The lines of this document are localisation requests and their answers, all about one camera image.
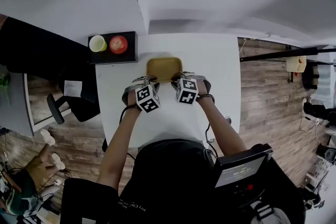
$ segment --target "yellow tray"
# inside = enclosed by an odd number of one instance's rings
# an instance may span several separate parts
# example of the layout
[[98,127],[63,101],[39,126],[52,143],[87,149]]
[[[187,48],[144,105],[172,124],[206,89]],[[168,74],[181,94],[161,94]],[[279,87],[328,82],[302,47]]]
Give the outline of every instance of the yellow tray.
[[177,57],[152,58],[147,62],[146,75],[156,76],[156,82],[171,82],[179,71],[182,71],[182,62]]

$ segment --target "black and white cube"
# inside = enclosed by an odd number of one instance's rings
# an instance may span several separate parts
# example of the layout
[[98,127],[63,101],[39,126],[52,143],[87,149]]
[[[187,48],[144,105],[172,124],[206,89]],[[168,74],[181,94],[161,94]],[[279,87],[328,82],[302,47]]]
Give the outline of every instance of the black and white cube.
[[178,103],[193,104],[198,95],[198,87],[195,79],[180,79],[176,90]]
[[151,85],[135,90],[136,104],[146,113],[160,108],[159,96]]

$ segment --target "hand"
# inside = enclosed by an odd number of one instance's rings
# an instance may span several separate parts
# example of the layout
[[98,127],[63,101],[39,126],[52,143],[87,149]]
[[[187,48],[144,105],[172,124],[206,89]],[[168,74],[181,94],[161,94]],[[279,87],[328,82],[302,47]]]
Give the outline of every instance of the hand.
[[135,96],[135,91],[130,91],[128,93],[127,103],[128,105],[134,105],[137,103],[137,97]]
[[207,94],[208,93],[203,80],[200,80],[200,79],[197,80],[197,87],[198,87],[198,94]]

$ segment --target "black metal pole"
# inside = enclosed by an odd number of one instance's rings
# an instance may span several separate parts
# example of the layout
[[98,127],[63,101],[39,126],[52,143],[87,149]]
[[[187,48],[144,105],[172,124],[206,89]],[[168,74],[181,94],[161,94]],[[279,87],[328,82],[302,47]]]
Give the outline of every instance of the black metal pole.
[[336,49],[326,49],[326,50],[320,49],[320,50],[318,50],[317,47],[311,47],[311,48],[304,48],[304,49],[273,52],[271,54],[261,54],[261,55],[240,57],[240,61],[241,62],[248,62],[248,61],[282,58],[282,57],[317,55],[318,53],[332,52],[332,51],[336,51]]

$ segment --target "brown shorts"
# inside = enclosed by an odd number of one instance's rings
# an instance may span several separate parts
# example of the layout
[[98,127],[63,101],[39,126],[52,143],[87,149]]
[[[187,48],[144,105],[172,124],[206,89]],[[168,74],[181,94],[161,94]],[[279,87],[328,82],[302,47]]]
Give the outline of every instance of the brown shorts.
[[30,177],[35,183],[36,189],[39,189],[43,179],[48,176],[47,170],[39,156],[35,156],[25,167]]

